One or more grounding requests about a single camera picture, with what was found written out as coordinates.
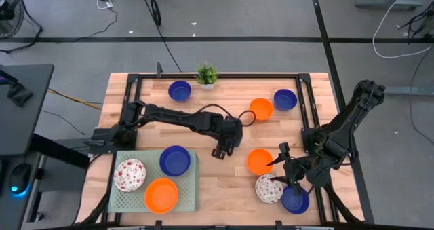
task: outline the black table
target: black table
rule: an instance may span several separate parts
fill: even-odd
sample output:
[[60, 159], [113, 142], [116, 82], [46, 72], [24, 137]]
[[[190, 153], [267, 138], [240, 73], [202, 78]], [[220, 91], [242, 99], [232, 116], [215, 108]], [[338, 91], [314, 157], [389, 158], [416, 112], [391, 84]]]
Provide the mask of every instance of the black table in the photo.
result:
[[[54, 66], [0, 66], [0, 69], [33, 93], [23, 107], [18, 107], [7, 97], [9, 86], [0, 85], [0, 160], [7, 162], [5, 178], [0, 182], [0, 228], [14, 230], [21, 228], [23, 220], [29, 222], [35, 218], [41, 197], [38, 180], [43, 175], [43, 155], [84, 169], [89, 165], [89, 158], [34, 134]], [[12, 169], [21, 163], [32, 165], [32, 171], [26, 193], [17, 197], [12, 195], [8, 181]], [[31, 207], [24, 219], [29, 202]]]

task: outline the blue light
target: blue light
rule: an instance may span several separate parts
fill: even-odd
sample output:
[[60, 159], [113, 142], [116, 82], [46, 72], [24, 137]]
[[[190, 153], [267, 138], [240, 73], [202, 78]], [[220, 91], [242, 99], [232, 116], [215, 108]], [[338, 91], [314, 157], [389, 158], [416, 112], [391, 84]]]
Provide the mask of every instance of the blue light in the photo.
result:
[[26, 190], [24, 190], [22, 193], [19, 193], [19, 194], [12, 193], [12, 196], [16, 199], [22, 199], [22, 198], [24, 198], [24, 196], [26, 196], [28, 189], [30, 189], [30, 183], [27, 184]]

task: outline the wooden table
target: wooden table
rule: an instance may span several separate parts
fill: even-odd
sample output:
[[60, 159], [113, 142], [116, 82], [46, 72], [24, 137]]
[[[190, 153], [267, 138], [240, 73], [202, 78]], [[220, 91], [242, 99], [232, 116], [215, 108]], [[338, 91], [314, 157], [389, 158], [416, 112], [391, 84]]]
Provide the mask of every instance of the wooden table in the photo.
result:
[[[101, 112], [100, 128], [110, 128], [119, 121], [127, 75], [128, 73], [111, 74]], [[320, 122], [328, 123], [337, 114], [328, 74], [310, 75]], [[250, 101], [255, 98], [267, 98], [272, 102], [274, 92], [281, 88], [296, 93], [295, 81], [288, 79], [219, 79], [214, 85], [214, 90], [202, 90], [199, 84], [189, 79], [186, 81], [191, 84], [192, 95], [187, 102], [177, 103], [167, 94], [167, 89], [173, 81], [174, 79], [146, 79], [142, 83], [140, 99], [146, 103], [190, 113], [206, 104], [215, 103], [238, 116], [249, 108]], [[309, 100], [305, 88], [304, 96], [305, 100]], [[214, 107], [210, 107], [208, 111], [222, 113]], [[313, 127], [310, 112], [308, 116], [310, 126]], [[251, 117], [246, 115], [241, 120], [243, 123], [249, 123]], [[281, 220], [284, 225], [319, 225], [314, 193], [309, 195], [311, 203], [304, 214], [290, 214], [280, 202], [266, 204], [256, 197], [254, 184], [258, 177], [250, 173], [246, 166], [246, 158], [251, 150], [266, 149], [273, 157], [277, 157], [278, 145], [281, 142], [289, 143], [292, 156], [304, 156], [301, 128], [299, 105], [289, 112], [275, 110], [269, 120], [257, 121], [254, 125], [244, 128], [240, 147], [235, 148], [231, 157], [226, 156], [221, 161], [211, 157], [211, 151], [217, 142], [208, 136], [164, 123], [146, 124], [138, 131], [136, 149], [165, 149], [170, 145], [182, 145], [196, 150], [199, 156], [199, 209], [196, 212], [167, 214], [123, 213], [121, 224], [154, 225], [156, 220], [162, 220], [163, 225], [274, 225], [276, 220]], [[77, 221], [87, 217], [104, 195], [111, 161], [112, 155], [103, 155], [90, 166]], [[271, 173], [284, 175], [282, 165], [274, 165]], [[334, 190], [349, 210], [356, 217], [363, 218], [351, 167], [343, 166], [339, 171], [332, 170], [332, 180]], [[311, 186], [306, 180], [301, 184], [305, 189]], [[325, 191], [323, 198], [330, 221], [332, 217]]]

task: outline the small plant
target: small plant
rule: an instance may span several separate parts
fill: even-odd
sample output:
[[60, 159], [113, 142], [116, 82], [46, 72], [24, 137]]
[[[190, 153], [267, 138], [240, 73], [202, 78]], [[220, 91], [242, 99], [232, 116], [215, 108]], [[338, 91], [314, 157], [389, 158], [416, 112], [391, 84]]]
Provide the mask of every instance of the small plant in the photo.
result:
[[205, 62], [201, 66], [197, 66], [197, 82], [201, 85], [214, 84], [217, 81], [218, 72], [213, 64], [207, 66]]

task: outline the gray tray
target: gray tray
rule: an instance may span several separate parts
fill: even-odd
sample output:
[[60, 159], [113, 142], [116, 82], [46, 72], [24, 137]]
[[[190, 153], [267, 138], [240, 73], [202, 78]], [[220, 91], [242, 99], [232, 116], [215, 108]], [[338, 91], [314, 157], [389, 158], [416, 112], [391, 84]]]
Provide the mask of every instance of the gray tray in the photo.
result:
[[149, 212], [144, 204], [144, 192], [148, 185], [157, 178], [168, 178], [175, 182], [178, 188], [178, 202], [174, 212], [195, 211], [198, 208], [199, 198], [199, 160], [194, 150], [188, 149], [191, 156], [189, 169], [182, 175], [171, 177], [164, 174], [159, 166], [160, 155], [163, 150], [154, 151], [118, 151], [116, 167], [126, 159], [138, 159], [146, 168], [146, 178], [137, 190], [125, 193], [112, 184], [108, 212]]

